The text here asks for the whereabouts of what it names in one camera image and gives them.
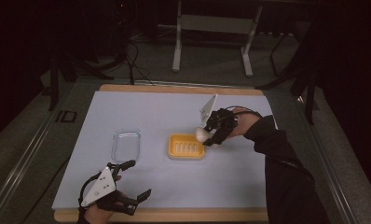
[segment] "transparent tray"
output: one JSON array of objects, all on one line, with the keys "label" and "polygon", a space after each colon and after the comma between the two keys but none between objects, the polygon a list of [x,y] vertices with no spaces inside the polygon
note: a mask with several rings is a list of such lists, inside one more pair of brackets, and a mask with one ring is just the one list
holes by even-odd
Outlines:
[{"label": "transparent tray", "polygon": [[114,134],[112,159],[117,163],[137,161],[140,154],[140,131],[138,129],[117,130]]}]

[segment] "white table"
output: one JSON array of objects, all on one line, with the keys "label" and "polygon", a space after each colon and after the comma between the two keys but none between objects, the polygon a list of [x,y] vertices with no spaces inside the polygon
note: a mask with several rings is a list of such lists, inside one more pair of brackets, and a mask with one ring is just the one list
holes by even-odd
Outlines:
[{"label": "white table", "polygon": [[55,198],[56,220],[76,221],[82,184],[112,162],[114,131],[135,127],[142,131],[141,157],[117,187],[132,198],[147,189],[152,193],[133,217],[115,214],[113,221],[268,220],[264,156],[252,150],[253,142],[227,140],[219,148],[206,148],[201,161],[173,161],[166,154],[169,135],[193,133],[200,123],[199,108],[214,93],[219,95],[215,110],[235,104],[271,114],[266,97],[255,90],[102,86]]}]

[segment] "white tabletop surface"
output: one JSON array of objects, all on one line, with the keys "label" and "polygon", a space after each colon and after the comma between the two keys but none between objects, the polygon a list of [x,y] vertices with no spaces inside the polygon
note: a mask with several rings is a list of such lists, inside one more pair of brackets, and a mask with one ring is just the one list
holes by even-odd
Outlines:
[{"label": "white tabletop surface", "polygon": [[[195,133],[199,110],[210,94],[97,91],[52,208],[77,208],[81,186],[111,159],[114,132],[141,131],[141,154],[136,165],[120,172],[117,188],[129,197],[152,189],[145,208],[266,207],[265,157],[243,137],[206,147],[200,161],[168,157],[173,133]],[[242,105],[271,115],[265,96],[218,95],[214,110]]]}]

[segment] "white table leg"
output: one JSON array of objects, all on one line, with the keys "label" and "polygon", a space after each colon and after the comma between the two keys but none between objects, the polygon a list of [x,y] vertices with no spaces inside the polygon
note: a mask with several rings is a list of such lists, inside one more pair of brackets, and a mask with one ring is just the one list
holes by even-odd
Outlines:
[{"label": "white table leg", "polygon": [[174,48],[172,71],[180,71],[180,61],[182,56],[182,1],[178,1],[177,6],[177,27],[176,27],[176,47]]},{"label": "white table leg", "polygon": [[261,16],[261,12],[262,12],[262,7],[258,7],[255,13],[253,22],[252,22],[252,26],[250,27],[250,32],[249,32],[249,36],[247,39],[247,43],[244,47],[240,48],[241,58],[243,60],[244,72],[247,77],[253,76],[252,65],[250,63],[250,58],[249,58],[249,49],[250,49],[250,46],[252,45],[252,41],[255,35],[255,30],[257,28],[259,18]]}]

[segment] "human hand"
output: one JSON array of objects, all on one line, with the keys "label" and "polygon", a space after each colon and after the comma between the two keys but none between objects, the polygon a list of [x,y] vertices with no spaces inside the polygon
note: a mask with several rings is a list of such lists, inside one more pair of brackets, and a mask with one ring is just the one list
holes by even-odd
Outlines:
[{"label": "human hand", "polygon": [[[116,181],[120,180],[121,179],[121,176],[118,175],[117,176],[117,179]],[[127,197],[125,194],[123,194],[122,192],[121,193],[121,196],[123,197]],[[124,205],[123,203],[121,202],[117,202],[118,205]],[[87,211],[86,211],[86,214],[84,215],[84,218],[87,220],[87,222],[89,222],[90,224],[106,224],[110,217],[114,214],[115,212],[114,211],[107,211],[107,210],[104,210],[104,209],[100,209],[98,207],[98,205],[95,203],[94,205],[90,206]]]},{"label": "human hand", "polygon": [[[232,112],[234,114],[242,112],[242,111],[248,111],[247,109],[235,107]],[[234,128],[232,133],[229,134],[228,138],[244,135],[246,132],[260,119],[257,115],[254,114],[239,114],[235,115],[235,119],[238,120],[238,126]]]}]

